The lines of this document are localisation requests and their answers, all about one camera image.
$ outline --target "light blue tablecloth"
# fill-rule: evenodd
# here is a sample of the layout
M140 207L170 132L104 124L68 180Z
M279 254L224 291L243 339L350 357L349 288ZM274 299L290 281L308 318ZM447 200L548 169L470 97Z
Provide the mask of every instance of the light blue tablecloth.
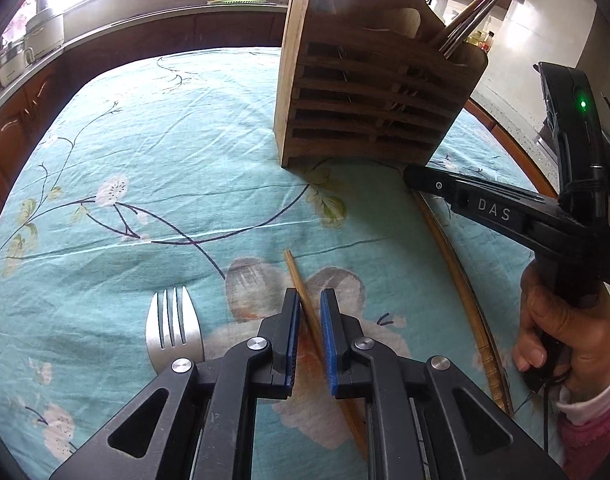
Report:
M398 171L368 160L278 165L279 56L221 49L112 70L72 99L30 157L0 219L0 434L32 479L48 478L154 377L144 326L156 291L188 287L207 358L218 357L280 308L285 248L312 295L336 288L368 335L418 360L447 355L486 388L446 264ZM531 188L464 111L432 161ZM432 205L517 407L527 392L510 348L530 252ZM517 420L540 441L537 405ZM255 478L366 478L309 340L293 397L262 402L257 421Z

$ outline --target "wooden knife holder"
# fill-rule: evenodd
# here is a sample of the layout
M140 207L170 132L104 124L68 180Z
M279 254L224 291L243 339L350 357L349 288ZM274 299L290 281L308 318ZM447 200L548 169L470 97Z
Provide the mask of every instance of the wooden knife holder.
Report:
M463 43L450 60L357 15L290 0L274 134L282 167L297 157L356 156L425 164L487 66Z

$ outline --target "hand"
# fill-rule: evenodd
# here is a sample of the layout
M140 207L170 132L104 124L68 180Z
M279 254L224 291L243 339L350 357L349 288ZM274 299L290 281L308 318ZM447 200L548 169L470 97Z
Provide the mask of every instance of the hand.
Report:
M543 285L535 262L520 278L520 328L514 346L514 362L521 372L540 368L547 353L536 334L540 327L572 349L570 364L556 367L555 374L571 366L565 386L572 402L589 400L610 385L610 295L602 286L598 303L589 309L571 308Z

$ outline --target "metal screw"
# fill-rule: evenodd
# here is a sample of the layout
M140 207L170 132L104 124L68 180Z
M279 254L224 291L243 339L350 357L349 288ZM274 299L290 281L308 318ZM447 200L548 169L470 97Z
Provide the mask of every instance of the metal screw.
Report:
M371 350L374 348L374 340L371 337L357 337L354 339L354 346L358 350Z
M189 359L181 357L172 363L172 370L177 374L184 374L187 370L191 370L193 366L194 363L189 361Z
M446 370L451 366L450 360L446 357L443 357L442 355L435 355L434 357L432 357L431 362L432 366L437 370Z
M247 347L252 350L262 350L267 346L267 339L264 337L253 337L249 341L247 341Z

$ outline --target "silver fork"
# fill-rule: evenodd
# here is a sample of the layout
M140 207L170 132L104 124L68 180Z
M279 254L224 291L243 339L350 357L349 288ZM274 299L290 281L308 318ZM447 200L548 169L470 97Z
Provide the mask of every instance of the silver fork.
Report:
M173 292L170 291L170 294L172 297L171 305L167 301L167 291L163 293L162 312L158 311L158 293L154 294L145 323L147 353L157 374L181 357L191 359L195 363L201 363L205 360L198 318L187 289L182 288L182 323L178 314L178 299L176 298L175 287ZM168 312L170 308L171 330Z

